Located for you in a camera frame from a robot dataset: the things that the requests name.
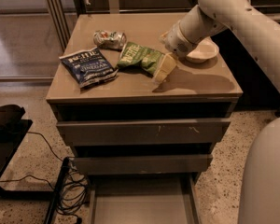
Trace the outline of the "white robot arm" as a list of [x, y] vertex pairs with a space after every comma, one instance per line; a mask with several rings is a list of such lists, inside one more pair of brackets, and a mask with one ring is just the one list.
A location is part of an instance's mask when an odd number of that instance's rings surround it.
[[[280, 93], [280, 24], [254, 9], [250, 0], [198, 0], [161, 40], [183, 59], [203, 39], [225, 29]], [[280, 224], [280, 117], [262, 129], [248, 151], [238, 224]]]

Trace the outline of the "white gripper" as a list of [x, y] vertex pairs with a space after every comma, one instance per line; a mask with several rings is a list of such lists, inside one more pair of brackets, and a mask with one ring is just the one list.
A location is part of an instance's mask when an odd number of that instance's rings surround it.
[[172, 53], [166, 53], [159, 62], [153, 75], [155, 83], [162, 83], [176, 68], [177, 57], [186, 58], [197, 47], [183, 36], [178, 24], [160, 35], [159, 40], [165, 43], [165, 47]]

